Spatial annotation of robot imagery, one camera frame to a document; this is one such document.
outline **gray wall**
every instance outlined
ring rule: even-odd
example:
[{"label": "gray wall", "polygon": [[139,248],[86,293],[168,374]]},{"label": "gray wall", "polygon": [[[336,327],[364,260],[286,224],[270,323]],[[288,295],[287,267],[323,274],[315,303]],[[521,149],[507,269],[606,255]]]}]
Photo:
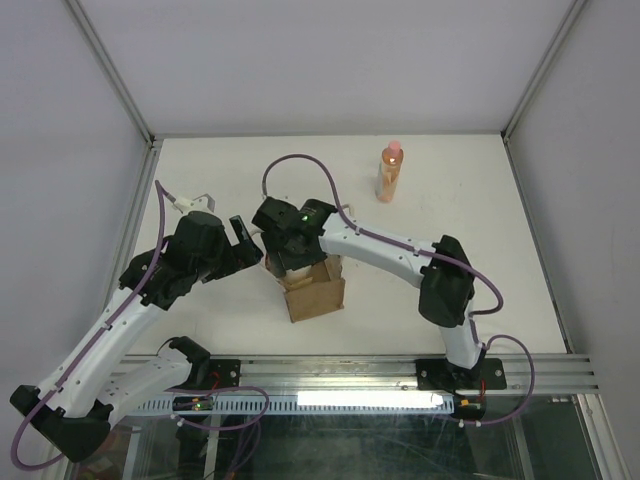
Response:
[{"label": "gray wall", "polygon": [[570,334],[640,477],[640,3],[596,1],[512,139]]},{"label": "gray wall", "polygon": [[499,131],[570,0],[83,0],[158,134]]},{"label": "gray wall", "polygon": [[0,45],[0,476],[24,479],[9,396],[94,322],[144,144],[62,2],[3,2]]}]

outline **metal frame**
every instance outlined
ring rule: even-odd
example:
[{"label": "metal frame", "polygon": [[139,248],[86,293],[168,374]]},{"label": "metal frame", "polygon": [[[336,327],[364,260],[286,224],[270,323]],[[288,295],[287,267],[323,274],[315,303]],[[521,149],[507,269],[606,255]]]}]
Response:
[{"label": "metal frame", "polygon": [[524,428],[522,427],[522,420],[520,420],[519,417],[515,417],[511,423],[513,425],[515,442],[518,447],[522,477],[524,480],[535,480],[536,477],[533,473],[533,465],[531,464],[531,457],[529,456],[529,447],[527,446],[527,438],[524,434]]},{"label": "metal frame", "polygon": [[514,130],[518,127],[520,120],[524,117],[527,109],[531,105],[531,102],[535,99],[537,93],[540,91],[540,87],[544,84],[549,72],[553,68],[555,61],[558,58],[558,54],[565,45],[567,38],[573,31],[573,28],[578,23],[578,20],[584,13],[590,0],[573,0],[573,3],[569,6],[567,13],[560,22],[558,29],[553,35],[549,46],[542,55],[542,59],[536,66],[536,69],[529,80],[529,83],[524,89],[524,93],[515,110],[511,114],[511,118],[505,127],[503,137],[505,139],[511,138]]},{"label": "metal frame", "polygon": [[577,395],[585,437],[603,480],[631,479],[599,395]]},{"label": "metal frame", "polygon": [[127,263],[133,256],[138,232],[140,230],[140,225],[142,224],[144,209],[147,204],[147,199],[149,198],[149,192],[151,191],[151,185],[158,165],[158,156],[160,155],[161,148],[162,141],[154,141],[151,147],[147,148],[140,168],[138,169],[138,181],[129,203],[127,216],[122,227],[121,240],[114,254],[113,265],[109,273],[109,281],[102,299],[100,311],[106,308],[107,303],[111,299],[111,295],[117,286],[118,278],[125,270]]},{"label": "metal frame", "polygon": [[153,435],[153,433],[155,433],[155,428],[151,427],[150,430],[151,432],[142,432],[138,435],[131,435],[131,438],[129,439],[129,448],[127,450],[127,459],[125,460],[124,468],[122,469],[122,480],[129,480],[133,478],[133,471],[136,465],[136,460],[138,458],[138,449],[140,448],[140,443],[146,443],[144,442],[144,440],[146,439],[141,439],[140,437],[144,436],[148,438],[150,434]]},{"label": "metal frame", "polygon": [[[126,355],[114,375],[124,375],[152,358],[152,355]],[[270,395],[291,395],[301,389],[415,390],[415,360],[442,358],[442,355],[234,355],[215,358],[240,359],[240,385],[261,387]],[[524,355],[487,355],[487,358],[502,360],[507,379],[506,390],[488,391],[487,395],[524,394],[531,378],[529,363]],[[536,368],[535,395],[599,393],[587,355],[539,354],[533,355],[533,359]]]},{"label": "metal frame", "polygon": [[114,65],[113,60],[111,60],[111,56],[109,55],[109,52],[107,52],[102,40],[100,40],[100,37],[98,36],[98,33],[96,32],[96,29],[84,7],[79,0],[62,0],[62,3],[67,7],[69,15],[78,26],[80,33],[93,53],[96,63],[102,69],[107,81],[127,112],[127,115],[129,115],[129,118],[136,126],[138,133],[142,135],[142,138],[144,138],[147,145],[151,147],[153,145],[154,138],[151,130],[149,129],[149,125],[136,106],[131,93],[129,93],[129,89],[124,83],[124,80],[122,80],[122,77]]},{"label": "metal frame", "polygon": [[[123,226],[122,240],[115,252],[110,271],[109,288],[105,295],[106,302],[115,286],[118,275],[133,253],[162,142],[156,141],[156,137],[137,108],[94,25],[81,5],[81,0],[62,0],[62,3],[78,26],[114,93],[120,99],[125,111],[148,146],[148,151],[137,173],[138,182]],[[588,4],[589,0],[573,0],[503,132],[514,179],[569,351],[573,351],[573,344],[562,324],[561,315],[557,311],[558,307],[536,238],[534,222],[530,216],[530,209],[521,188],[516,167],[511,160],[509,139],[535,100],[555,64],[559,52]],[[125,373],[149,358],[149,356],[125,357],[116,375]],[[338,386],[349,389],[405,387],[412,389],[416,388],[413,367],[415,358],[415,356],[409,355],[375,357],[243,356],[241,357],[243,360],[241,384],[264,386],[274,394],[291,392],[299,387],[328,388],[330,386],[336,388]],[[504,392],[488,392],[488,394],[521,395],[529,382],[529,368],[526,358],[522,355],[501,355],[500,358],[504,361],[509,388]],[[536,395],[577,395],[577,408],[582,415],[585,436],[591,441],[593,457],[600,467],[602,478],[605,480],[630,478],[602,406],[599,397],[600,391],[589,358],[585,355],[574,354],[534,355],[534,360],[536,367],[534,393]],[[520,446],[520,455],[523,454],[523,448],[526,448],[526,445]],[[50,458],[54,453],[55,449],[51,446],[44,452],[44,456]],[[64,478],[63,472],[67,470],[68,465],[68,462],[59,462],[56,466],[43,471],[41,478],[45,480]]]},{"label": "metal frame", "polygon": [[551,297],[551,304],[553,305],[553,310],[556,314],[556,320],[558,321],[558,326],[560,327],[560,333],[562,334],[562,339],[564,340],[565,348],[567,349],[567,353],[573,353],[576,351],[575,343],[571,338],[571,334],[569,329],[564,324],[562,307],[556,300],[556,296],[553,290],[553,283],[549,276],[549,269],[547,268],[547,264],[542,254],[542,249],[540,248],[540,236],[538,235],[538,229],[536,228],[536,222],[533,218],[532,210],[530,208],[530,202],[527,200],[526,192],[522,186],[522,182],[520,181],[521,175],[518,171],[518,167],[513,161],[513,156],[511,155],[511,142],[508,138],[504,139],[504,148],[507,153],[507,158],[509,159],[509,166],[511,167],[511,174],[513,175],[513,180],[516,184],[516,189],[518,190],[518,195],[520,196],[520,201],[522,202],[522,209],[524,210],[524,216],[527,219],[527,225],[529,226],[529,232],[531,233],[531,238],[533,239],[533,245],[536,249],[536,254],[538,255],[538,261],[540,262],[540,266],[542,267],[542,275],[544,276],[544,281],[547,284],[547,291],[549,292],[549,297]]}]

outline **pink bottle cap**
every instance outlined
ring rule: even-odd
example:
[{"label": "pink bottle cap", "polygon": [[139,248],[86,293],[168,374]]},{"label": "pink bottle cap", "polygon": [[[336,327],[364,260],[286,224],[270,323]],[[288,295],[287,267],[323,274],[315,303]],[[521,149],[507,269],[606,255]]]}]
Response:
[{"label": "pink bottle cap", "polygon": [[402,146],[400,145],[399,141],[392,140],[391,142],[389,142],[389,150],[391,150],[391,153],[393,155],[398,155],[401,149],[402,149]]}]

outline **light fixture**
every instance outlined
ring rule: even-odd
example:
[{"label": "light fixture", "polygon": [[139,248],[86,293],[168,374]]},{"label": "light fixture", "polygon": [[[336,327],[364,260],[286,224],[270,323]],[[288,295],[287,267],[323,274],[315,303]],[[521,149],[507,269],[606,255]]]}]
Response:
[{"label": "light fixture", "polygon": [[436,408],[442,395],[418,390],[308,390],[298,392],[299,406]]}]

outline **white cable tray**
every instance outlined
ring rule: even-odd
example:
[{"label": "white cable tray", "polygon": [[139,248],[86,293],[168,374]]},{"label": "white cable tray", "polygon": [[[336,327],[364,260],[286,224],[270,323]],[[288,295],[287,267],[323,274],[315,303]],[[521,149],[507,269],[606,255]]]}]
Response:
[{"label": "white cable tray", "polygon": [[[140,405],[130,417],[170,415],[174,413],[173,401],[183,394],[163,394]],[[271,396],[266,415],[448,415],[453,413],[453,398],[442,397],[443,403],[429,408],[406,407],[339,407],[298,405],[295,395]],[[179,415],[257,415],[264,408],[264,398],[253,395],[220,395],[211,409],[181,411]]]}]

